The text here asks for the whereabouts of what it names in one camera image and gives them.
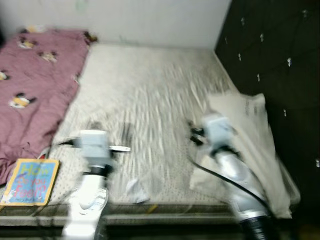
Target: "cartoon print blanket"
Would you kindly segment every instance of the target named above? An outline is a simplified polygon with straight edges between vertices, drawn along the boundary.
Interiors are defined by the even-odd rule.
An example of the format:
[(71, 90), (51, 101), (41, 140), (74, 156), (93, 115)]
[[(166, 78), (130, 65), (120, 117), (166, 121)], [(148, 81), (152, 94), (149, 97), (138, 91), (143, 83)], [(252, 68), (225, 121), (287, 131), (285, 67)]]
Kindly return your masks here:
[(87, 53), (80, 30), (20, 33), (0, 49), (0, 185), (37, 158), (74, 99)]

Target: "black cable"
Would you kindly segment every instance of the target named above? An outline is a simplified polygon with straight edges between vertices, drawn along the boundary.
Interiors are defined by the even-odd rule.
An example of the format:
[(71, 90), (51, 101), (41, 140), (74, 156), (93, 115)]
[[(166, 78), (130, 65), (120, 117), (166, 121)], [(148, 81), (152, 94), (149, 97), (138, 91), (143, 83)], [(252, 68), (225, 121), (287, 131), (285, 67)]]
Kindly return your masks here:
[(227, 178), (227, 177), (225, 177), (225, 176), (222, 176), (221, 174), (219, 174), (219, 173), (217, 173), (217, 172), (215, 172), (215, 171), (211, 171), (211, 170), (209, 170), (209, 169), (207, 169), (207, 168), (199, 165), (198, 163), (196, 163), (195, 161), (193, 161), (190, 156), (188, 156), (188, 160), (189, 160), (194, 166), (196, 166), (198, 169), (201, 169), (202, 171), (205, 171), (205, 172), (207, 172), (208, 174), (211, 174), (211, 175), (213, 175), (213, 176), (216, 176), (217, 178), (220, 178), (221, 180), (223, 180), (223, 181), (225, 181), (225, 182), (227, 182), (227, 183), (229, 183), (229, 184), (232, 184), (233, 186), (237, 187), (238, 189), (240, 189), (240, 190), (244, 191), (245, 193), (249, 194), (250, 196), (252, 196), (254, 199), (256, 199), (260, 204), (262, 204), (262, 205), (267, 209), (267, 211), (268, 211), (268, 213), (269, 213), (269, 215), (270, 215), (270, 217), (271, 217), (272, 219), (277, 219), (277, 218), (275, 217), (275, 215), (273, 214), (272, 210), (270, 209), (268, 203), (267, 203), (265, 200), (263, 200), (263, 199), (261, 199), (260, 197), (258, 197), (258, 196), (257, 196), (256, 194), (254, 194), (252, 191), (246, 189), (245, 187), (241, 186), (240, 184), (236, 183), (235, 181), (233, 181), (233, 180), (231, 180), (231, 179), (229, 179), (229, 178)]

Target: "cartoon character print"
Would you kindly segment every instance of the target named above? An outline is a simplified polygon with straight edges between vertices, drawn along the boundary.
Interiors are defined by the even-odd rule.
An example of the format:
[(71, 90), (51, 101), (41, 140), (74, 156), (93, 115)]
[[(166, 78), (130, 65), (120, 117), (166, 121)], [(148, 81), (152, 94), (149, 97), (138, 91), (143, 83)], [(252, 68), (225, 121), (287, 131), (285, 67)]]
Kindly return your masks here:
[(36, 41), (30, 41), (24, 36), (20, 37), (18, 46), (22, 49), (33, 49), (38, 43)]
[(0, 70), (0, 82), (4, 80), (9, 80), (10, 76), (7, 74), (6, 70)]
[(17, 95), (15, 95), (15, 97), (9, 102), (9, 105), (10, 107), (16, 109), (24, 109), (29, 104), (32, 104), (35, 100), (37, 100), (36, 97), (28, 99), (25, 97), (25, 94), (23, 92), (20, 92)]
[(56, 63), (57, 62), (57, 53), (55, 51), (51, 52), (39, 52), (38, 55), (43, 58), (44, 60), (50, 62), (50, 63)]

